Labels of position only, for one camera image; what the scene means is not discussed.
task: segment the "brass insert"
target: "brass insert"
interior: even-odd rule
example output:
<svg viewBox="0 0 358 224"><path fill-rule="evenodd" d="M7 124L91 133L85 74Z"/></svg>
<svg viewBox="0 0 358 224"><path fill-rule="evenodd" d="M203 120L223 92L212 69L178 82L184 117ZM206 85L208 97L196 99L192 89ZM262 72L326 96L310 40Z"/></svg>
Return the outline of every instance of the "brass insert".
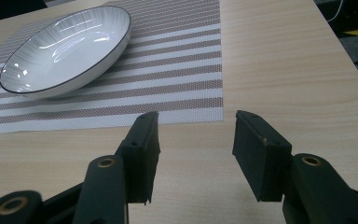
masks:
<svg viewBox="0 0 358 224"><path fill-rule="evenodd" d="M20 211L28 203L28 198L24 196L12 198L0 206L0 215L7 216Z"/></svg>
<svg viewBox="0 0 358 224"><path fill-rule="evenodd" d="M322 162L319 159L312 157L312 156L303 157L303 158L301 158L301 160L311 166L321 166L322 165Z"/></svg>
<svg viewBox="0 0 358 224"><path fill-rule="evenodd" d="M110 167L110 166L113 166L116 164L116 161L114 159L104 159L104 160L101 160L100 162L98 162L98 167L101 167L101 168L106 168L106 167Z"/></svg>

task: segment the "light wood table surface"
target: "light wood table surface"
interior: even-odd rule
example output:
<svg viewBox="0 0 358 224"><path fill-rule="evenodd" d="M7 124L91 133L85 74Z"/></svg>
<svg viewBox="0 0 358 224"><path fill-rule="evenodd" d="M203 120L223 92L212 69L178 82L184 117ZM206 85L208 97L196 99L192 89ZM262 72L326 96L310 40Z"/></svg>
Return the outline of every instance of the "light wood table surface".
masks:
<svg viewBox="0 0 358 224"><path fill-rule="evenodd" d="M98 6L78 0L0 21L0 44L23 24ZM221 0L224 121L159 126L153 201L131 223L284 223L281 203L257 203L231 154L235 113L262 116L358 189L358 72L311 0ZM83 181L130 127L0 134L0 197L47 199Z"/></svg>

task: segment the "white bowl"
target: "white bowl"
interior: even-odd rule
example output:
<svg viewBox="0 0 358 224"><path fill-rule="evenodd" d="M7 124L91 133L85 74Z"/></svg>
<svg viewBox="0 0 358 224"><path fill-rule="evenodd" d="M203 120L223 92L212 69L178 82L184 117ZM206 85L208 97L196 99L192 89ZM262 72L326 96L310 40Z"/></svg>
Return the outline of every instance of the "white bowl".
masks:
<svg viewBox="0 0 358 224"><path fill-rule="evenodd" d="M32 98L76 90L105 72L126 48L131 17L94 7L56 21L22 44L0 74L1 87Z"/></svg>

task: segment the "placemat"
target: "placemat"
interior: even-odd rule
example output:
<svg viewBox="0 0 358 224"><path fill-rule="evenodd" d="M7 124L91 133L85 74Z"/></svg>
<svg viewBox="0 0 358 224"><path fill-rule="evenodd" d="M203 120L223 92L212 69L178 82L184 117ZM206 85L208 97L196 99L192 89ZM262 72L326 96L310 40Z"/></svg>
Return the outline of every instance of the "placemat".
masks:
<svg viewBox="0 0 358 224"><path fill-rule="evenodd" d="M0 87L0 133L130 126L148 111L159 112L160 124L223 119L219 1L108 4L131 14L131 40L118 61L57 98L33 100ZM58 19L15 32L0 46L0 70L25 40Z"/></svg>

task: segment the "gray and white striped placemat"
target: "gray and white striped placemat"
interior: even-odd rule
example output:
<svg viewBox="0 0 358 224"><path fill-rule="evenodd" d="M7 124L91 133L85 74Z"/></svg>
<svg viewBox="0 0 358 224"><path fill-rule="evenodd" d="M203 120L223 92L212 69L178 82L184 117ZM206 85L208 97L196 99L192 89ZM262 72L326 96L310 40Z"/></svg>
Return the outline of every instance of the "gray and white striped placemat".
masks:
<svg viewBox="0 0 358 224"><path fill-rule="evenodd" d="M89 85L33 100L0 88L0 133L130 126L156 110L159 123L223 119L219 1L119 1L132 19L120 59ZM58 18L24 25L0 47L0 70L31 35Z"/></svg>

